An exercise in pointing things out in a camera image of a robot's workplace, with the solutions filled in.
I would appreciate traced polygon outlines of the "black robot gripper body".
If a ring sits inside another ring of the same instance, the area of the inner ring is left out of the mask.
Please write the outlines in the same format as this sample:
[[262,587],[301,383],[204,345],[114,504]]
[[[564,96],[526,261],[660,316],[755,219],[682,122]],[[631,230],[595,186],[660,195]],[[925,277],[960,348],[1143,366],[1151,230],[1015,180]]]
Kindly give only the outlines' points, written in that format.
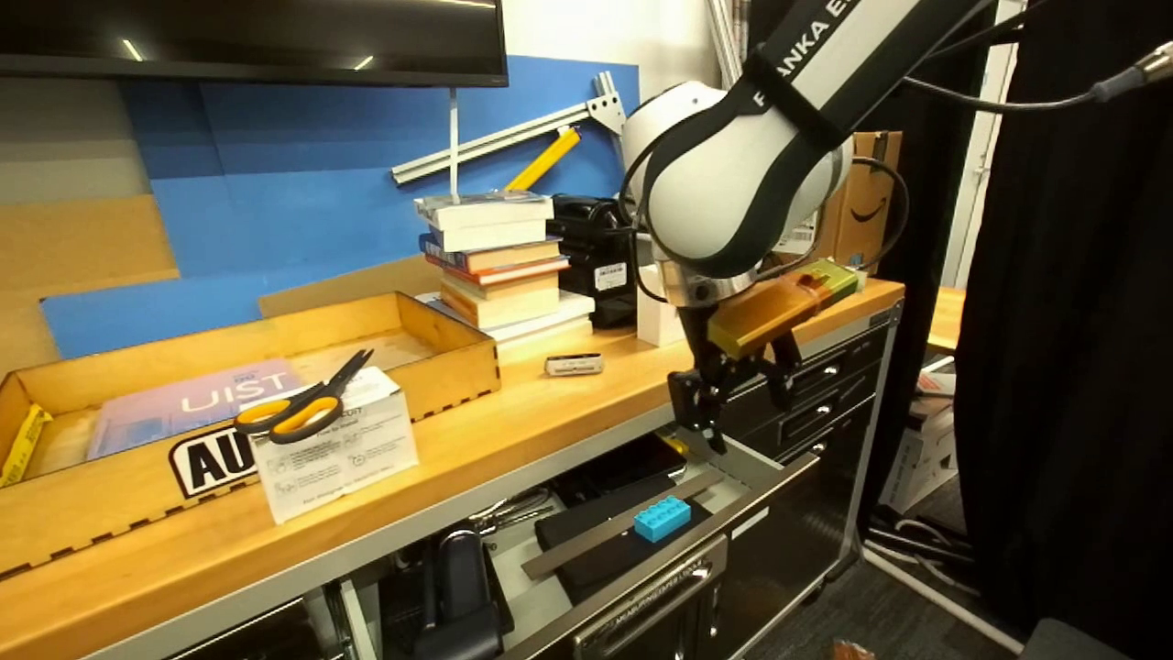
[[765,378],[770,394],[780,398],[784,373],[797,366],[797,361],[776,343],[765,343],[748,355],[725,355],[709,339],[713,307],[682,307],[678,320],[682,320],[693,366],[672,370],[669,394],[672,394],[675,419],[687,428],[715,428],[731,394],[748,378]]

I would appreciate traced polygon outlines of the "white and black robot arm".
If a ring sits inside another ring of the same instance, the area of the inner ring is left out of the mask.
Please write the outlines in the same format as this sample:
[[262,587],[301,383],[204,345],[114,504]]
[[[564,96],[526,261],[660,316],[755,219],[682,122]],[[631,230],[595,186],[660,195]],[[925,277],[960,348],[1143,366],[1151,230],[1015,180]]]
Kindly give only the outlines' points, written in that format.
[[715,320],[847,180],[864,118],[985,3],[797,0],[731,90],[672,84],[621,130],[621,199],[658,246],[693,348],[693,366],[669,378],[675,419],[713,449],[732,373],[760,362],[755,348],[721,348]]

